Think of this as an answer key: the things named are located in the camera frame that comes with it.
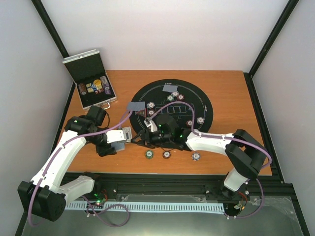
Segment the green poker chip stack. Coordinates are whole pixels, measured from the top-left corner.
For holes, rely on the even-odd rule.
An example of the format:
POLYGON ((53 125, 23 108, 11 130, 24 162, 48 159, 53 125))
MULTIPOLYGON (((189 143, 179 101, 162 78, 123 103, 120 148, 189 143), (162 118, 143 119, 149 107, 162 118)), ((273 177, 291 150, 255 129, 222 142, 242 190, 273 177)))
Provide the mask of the green poker chip stack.
POLYGON ((145 152, 145 158, 146 159, 152 159, 154 157, 154 152, 152 151, 152 150, 147 150, 146 152, 145 152))

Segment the red triangular all-in button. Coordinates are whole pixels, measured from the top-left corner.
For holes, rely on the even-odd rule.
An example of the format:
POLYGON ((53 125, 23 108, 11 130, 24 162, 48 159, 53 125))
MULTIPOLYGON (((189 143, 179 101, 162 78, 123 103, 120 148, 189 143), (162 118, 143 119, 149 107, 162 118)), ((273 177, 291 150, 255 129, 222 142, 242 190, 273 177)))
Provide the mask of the red triangular all-in button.
POLYGON ((138 111, 138 112, 136 112, 136 114, 139 115, 139 116, 142 116, 142 117, 144 117, 144 118, 147 117, 147 111, 146 111, 146 109, 141 110, 141 111, 138 111))

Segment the brown poker chip stack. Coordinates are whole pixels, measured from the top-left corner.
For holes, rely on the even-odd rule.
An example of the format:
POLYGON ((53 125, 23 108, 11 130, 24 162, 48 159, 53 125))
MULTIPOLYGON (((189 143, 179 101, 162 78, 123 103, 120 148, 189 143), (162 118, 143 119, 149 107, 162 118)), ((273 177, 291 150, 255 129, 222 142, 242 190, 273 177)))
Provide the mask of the brown poker chip stack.
POLYGON ((164 151, 162 156, 164 159, 169 159, 171 157, 171 152, 170 151, 164 151))

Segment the blue card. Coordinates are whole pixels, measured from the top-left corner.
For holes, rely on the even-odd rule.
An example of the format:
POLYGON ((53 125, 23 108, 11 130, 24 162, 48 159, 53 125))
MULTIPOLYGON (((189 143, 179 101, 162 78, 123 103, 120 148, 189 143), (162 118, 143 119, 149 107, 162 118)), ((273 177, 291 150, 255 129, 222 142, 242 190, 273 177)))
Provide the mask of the blue card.
POLYGON ((129 102, 127 105, 128 111, 141 111, 145 109, 145 102, 129 102))
POLYGON ((178 86, 176 85, 164 85, 162 91, 173 93, 173 92, 177 92, 177 88, 178 86))

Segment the blue poker chip stack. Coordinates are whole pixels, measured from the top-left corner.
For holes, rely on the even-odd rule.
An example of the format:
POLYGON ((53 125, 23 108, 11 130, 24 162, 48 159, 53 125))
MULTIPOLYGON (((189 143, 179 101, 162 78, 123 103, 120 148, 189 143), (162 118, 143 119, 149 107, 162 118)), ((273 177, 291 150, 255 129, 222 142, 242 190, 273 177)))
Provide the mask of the blue poker chip stack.
POLYGON ((198 161, 200 160, 201 155, 198 152, 194 152, 191 157, 193 161, 198 161))

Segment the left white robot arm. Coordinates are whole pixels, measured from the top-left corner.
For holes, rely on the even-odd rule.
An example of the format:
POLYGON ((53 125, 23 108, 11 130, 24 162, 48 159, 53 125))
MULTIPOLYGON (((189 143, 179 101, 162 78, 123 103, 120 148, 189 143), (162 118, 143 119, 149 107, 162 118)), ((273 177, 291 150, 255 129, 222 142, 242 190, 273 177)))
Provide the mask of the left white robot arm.
POLYGON ((91 106, 85 115, 68 120, 62 137, 47 162, 30 180, 22 181, 18 194, 24 210, 28 213, 28 224, 35 227, 32 216, 49 221, 60 218, 67 204, 88 194, 97 198, 103 193, 100 177, 90 172, 62 185, 61 181, 77 153, 86 144, 95 145, 100 157, 115 155, 112 143, 125 139, 122 130, 115 126, 101 128, 107 116, 105 109, 91 106))

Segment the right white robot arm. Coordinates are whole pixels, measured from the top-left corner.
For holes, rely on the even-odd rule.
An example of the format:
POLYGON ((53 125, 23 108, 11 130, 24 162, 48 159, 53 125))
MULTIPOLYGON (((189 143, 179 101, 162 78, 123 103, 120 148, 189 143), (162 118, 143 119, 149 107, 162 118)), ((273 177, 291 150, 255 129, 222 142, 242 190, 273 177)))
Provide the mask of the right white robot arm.
POLYGON ((219 194, 231 199, 248 180, 256 179, 266 165, 271 163, 267 150, 247 131, 210 134, 197 129, 181 127, 167 114, 144 119, 145 128, 131 142, 147 148, 169 148, 185 151, 208 151, 227 156, 233 165, 219 194))

